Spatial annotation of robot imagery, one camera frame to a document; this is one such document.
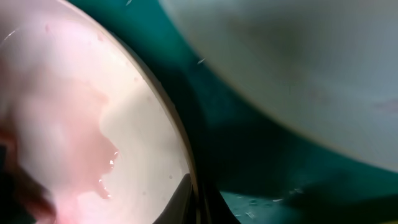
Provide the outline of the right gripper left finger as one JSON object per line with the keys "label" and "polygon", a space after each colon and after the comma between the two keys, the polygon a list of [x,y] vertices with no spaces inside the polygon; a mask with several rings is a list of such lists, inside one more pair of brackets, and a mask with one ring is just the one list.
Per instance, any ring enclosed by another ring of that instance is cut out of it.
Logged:
{"label": "right gripper left finger", "polygon": [[196,224],[196,202],[190,174],[185,174],[154,224]]}

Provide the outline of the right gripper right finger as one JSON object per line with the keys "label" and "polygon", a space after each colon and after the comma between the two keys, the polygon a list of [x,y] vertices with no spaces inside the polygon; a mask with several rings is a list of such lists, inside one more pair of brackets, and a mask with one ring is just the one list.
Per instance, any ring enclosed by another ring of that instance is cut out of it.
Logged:
{"label": "right gripper right finger", "polygon": [[240,224],[213,184],[201,185],[200,211],[204,224]]}

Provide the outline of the white plate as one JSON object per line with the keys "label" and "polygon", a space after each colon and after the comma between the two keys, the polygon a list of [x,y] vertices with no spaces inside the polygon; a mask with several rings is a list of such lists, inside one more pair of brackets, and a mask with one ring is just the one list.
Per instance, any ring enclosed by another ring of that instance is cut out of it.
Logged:
{"label": "white plate", "polygon": [[190,145],[153,73],[67,1],[1,2],[1,222],[154,223]]}

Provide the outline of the light blue plate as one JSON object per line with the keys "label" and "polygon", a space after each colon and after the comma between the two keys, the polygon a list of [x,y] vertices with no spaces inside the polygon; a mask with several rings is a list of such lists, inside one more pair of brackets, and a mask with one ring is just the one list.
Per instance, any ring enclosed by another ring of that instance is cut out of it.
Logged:
{"label": "light blue plate", "polygon": [[263,113],[397,170],[397,1],[162,1],[206,64]]}

